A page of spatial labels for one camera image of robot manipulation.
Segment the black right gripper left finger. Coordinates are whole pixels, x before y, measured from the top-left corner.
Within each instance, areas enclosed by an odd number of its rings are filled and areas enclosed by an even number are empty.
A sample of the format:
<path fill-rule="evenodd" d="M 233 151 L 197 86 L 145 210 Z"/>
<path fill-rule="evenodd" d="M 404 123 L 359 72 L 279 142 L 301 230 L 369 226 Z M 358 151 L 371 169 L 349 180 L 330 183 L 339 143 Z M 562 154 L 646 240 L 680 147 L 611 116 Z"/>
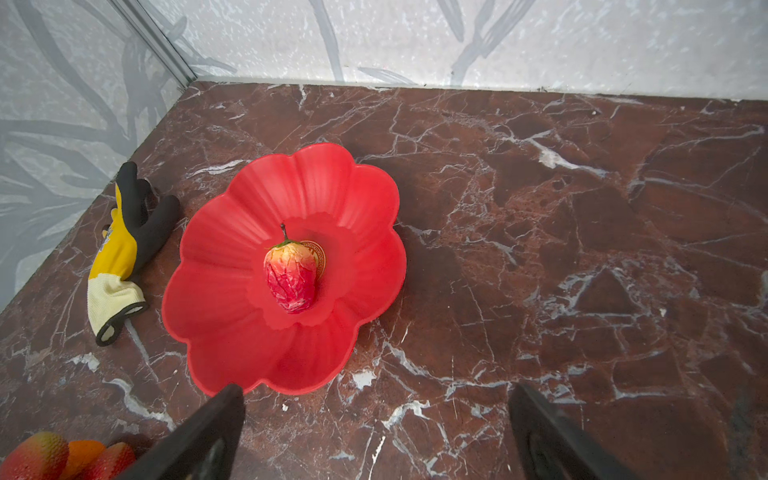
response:
<path fill-rule="evenodd" d="M 228 480 L 244 419 L 243 389 L 230 384 L 118 477 Z"/>

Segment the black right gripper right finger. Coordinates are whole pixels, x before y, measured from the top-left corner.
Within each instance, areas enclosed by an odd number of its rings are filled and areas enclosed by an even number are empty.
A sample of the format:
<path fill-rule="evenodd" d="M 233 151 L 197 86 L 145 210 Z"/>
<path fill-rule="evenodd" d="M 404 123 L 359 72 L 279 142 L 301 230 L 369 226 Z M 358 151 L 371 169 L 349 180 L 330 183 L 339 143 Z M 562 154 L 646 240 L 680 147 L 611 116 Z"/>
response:
<path fill-rule="evenodd" d="M 518 383 L 508 401 L 512 433 L 528 479 L 634 479 L 636 473 L 532 386 Z"/>

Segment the orange fake fruit ball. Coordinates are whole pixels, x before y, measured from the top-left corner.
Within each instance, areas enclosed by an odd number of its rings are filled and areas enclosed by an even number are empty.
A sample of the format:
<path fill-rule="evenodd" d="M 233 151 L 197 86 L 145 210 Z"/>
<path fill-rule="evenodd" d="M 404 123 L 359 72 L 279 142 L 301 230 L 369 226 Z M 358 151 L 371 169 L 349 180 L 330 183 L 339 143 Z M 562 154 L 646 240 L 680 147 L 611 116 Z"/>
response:
<path fill-rule="evenodd" d="M 94 462 L 106 449 L 105 445 L 95 440 L 78 440 L 68 443 L 69 455 L 60 480 L 75 479 L 88 465 Z"/>

